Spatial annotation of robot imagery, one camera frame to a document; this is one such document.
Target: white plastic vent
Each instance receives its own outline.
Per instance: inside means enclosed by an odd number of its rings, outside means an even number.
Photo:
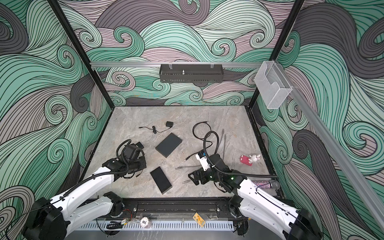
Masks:
[[[99,226],[104,231],[108,229],[106,228],[107,224],[110,221],[98,221]],[[87,224],[79,227],[76,230],[99,230],[97,227],[96,221],[90,221]],[[193,220],[187,221],[160,221],[153,220],[152,226],[150,228],[142,228],[138,221],[128,222],[127,225],[121,229],[123,231],[191,231],[191,230],[205,230],[205,231],[234,231],[233,222],[232,221],[206,221],[204,227],[200,227],[197,222]]]

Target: black power adapter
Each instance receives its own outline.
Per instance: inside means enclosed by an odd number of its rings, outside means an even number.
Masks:
[[[173,122],[169,122],[169,121],[167,121],[166,126],[167,126],[167,127],[173,127]]]

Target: black frame pole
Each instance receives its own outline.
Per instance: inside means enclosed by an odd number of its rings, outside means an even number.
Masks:
[[[86,54],[83,47],[81,46],[79,39],[76,37],[76,34],[74,33],[68,19],[65,17],[64,12],[61,9],[58,1],[57,0],[47,0],[47,1],[48,1],[49,5],[51,6],[53,12],[55,13],[57,19],[59,20],[60,24],[62,25],[64,31],[67,33],[69,39],[71,40],[75,50],[77,51],[77,53],[79,54],[79,56],[81,58],[81,60],[83,61],[83,63],[87,67],[89,74],[91,75],[91,77],[95,81],[96,85],[99,87],[101,94],[104,96],[104,98],[107,101],[111,110],[113,110],[115,106],[112,102],[111,97],[109,96],[107,90],[105,89],[98,73],[92,69],[88,55]]]
[[[279,56],[279,53],[280,53],[281,49],[283,48],[283,45],[284,45],[286,39],[288,38],[289,33],[291,32],[293,24],[296,21],[297,15],[299,15],[299,12],[301,10],[301,7],[303,6],[303,3],[304,3],[304,0],[296,0],[295,3],[293,4],[292,9],[288,15],[288,18],[285,20],[283,30],[282,30],[282,32],[281,32],[281,34],[277,40],[275,48],[272,51],[272,54],[269,58],[269,61],[274,61]],[[251,98],[251,101],[249,102],[249,105],[248,105],[250,108],[252,108],[253,105],[255,104],[256,99],[259,96],[259,93],[260,93],[259,90],[256,89],[252,98]]]

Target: black rectangular box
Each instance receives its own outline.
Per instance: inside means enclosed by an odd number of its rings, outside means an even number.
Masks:
[[[159,188],[161,194],[164,194],[166,191],[172,188],[171,183],[169,182],[168,178],[165,176],[163,170],[160,167],[153,170],[151,172],[151,176],[153,177],[153,180],[155,180],[155,183]]]
[[[209,64],[162,64],[160,81],[163,83],[220,83],[223,81],[224,70],[221,64],[213,68]]]
[[[182,140],[179,137],[171,133],[155,149],[164,157],[168,157],[181,142]]]

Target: red wire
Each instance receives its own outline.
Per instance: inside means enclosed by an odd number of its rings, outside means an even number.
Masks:
[[[129,221],[132,219],[132,212],[129,209],[124,209],[123,211],[129,211],[131,213],[131,217],[129,218]]]

